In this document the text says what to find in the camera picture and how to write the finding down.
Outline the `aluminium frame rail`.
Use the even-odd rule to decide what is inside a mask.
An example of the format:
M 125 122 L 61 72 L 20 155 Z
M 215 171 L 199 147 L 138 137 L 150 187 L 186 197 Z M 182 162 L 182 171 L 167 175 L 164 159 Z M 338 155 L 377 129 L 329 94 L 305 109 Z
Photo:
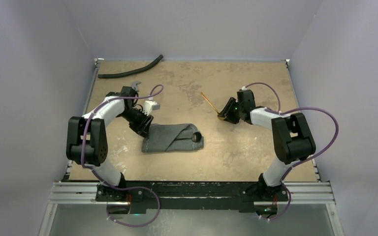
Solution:
M 53 204 L 93 204 L 142 202 L 157 195 L 160 199 L 226 199 L 256 205 L 277 200 L 293 204 L 331 204 L 335 198 L 329 183 L 288 182 L 282 189 L 270 194 L 249 190 L 252 182 L 183 182 L 183 181 L 130 181 L 137 189 L 121 193 L 104 189 L 96 182 L 56 182 L 49 201 Z

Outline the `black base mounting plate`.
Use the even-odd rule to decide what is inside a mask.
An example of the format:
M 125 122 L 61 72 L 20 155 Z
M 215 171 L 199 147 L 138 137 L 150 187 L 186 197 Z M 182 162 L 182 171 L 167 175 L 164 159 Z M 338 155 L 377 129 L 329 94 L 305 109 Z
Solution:
M 244 190 L 256 182 L 245 181 L 148 181 L 127 180 L 127 187 L 134 187 L 131 200 L 114 200 L 99 197 L 96 186 L 95 200 L 109 205 L 130 205 L 132 214 L 143 214 L 148 209 L 178 210 L 237 210 L 240 213 L 260 211 L 265 207 L 288 201 L 287 191 L 282 188 L 271 200 L 250 197 Z

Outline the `red handled screwdriver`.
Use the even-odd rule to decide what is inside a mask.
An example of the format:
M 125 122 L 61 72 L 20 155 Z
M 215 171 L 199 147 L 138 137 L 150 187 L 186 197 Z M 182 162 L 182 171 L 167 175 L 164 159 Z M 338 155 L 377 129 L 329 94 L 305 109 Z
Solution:
M 139 88 L 138 88 L 138 85 L 141 84 L 140 81 L 134 81 L 131 83 L 131 87 L 135 90 L 135 91 L 139 91 Z

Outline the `grey cloth napkin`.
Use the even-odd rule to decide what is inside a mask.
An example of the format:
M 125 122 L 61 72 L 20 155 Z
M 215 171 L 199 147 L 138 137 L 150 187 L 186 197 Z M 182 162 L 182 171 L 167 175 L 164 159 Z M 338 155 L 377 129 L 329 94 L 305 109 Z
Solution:
M 149 136 L 143 139 L 143 153 L 190 152 L 203 149 L 204 138 L 199 143 L 191 140 L 194 132 L 200 132 L 192 123 L 152 124 Z

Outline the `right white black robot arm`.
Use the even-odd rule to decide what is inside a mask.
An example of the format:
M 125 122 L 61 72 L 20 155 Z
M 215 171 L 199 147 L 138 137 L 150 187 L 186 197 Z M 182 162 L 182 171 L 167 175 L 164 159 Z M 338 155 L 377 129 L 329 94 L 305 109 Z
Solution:
M 242 120 L 272 132 L 276 157 L 270 167 L 260 174 L 258 181 L 243 191 L 247 196 L 271 200 L 281 191 L 292 167 L 315 153 L 315 141 L 302 113 L 283 115 L 257 106 L 250 89 L 237 91 L 237 97 L 229 98 L 217 117 L 232 124 Z

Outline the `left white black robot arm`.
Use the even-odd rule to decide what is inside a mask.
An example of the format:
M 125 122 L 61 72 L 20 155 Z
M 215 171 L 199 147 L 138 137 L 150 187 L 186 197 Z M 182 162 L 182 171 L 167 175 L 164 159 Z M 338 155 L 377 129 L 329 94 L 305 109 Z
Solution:
M 68 121 L 66 156 L 68 160 L 90 170 L 99 180 L 99 197 L 114 201 L 132 197 L 134 187 L 127 187 L 124 174 L 107 160 L 106 128 L 115 118 L 124 118 L 137 135 L 147 138 L 153 116 L 149 109 L 136 108 L 138 92 L 124 86 L 120 92 L 109 92 L 104 100 L 87 114 L 71 117 Z

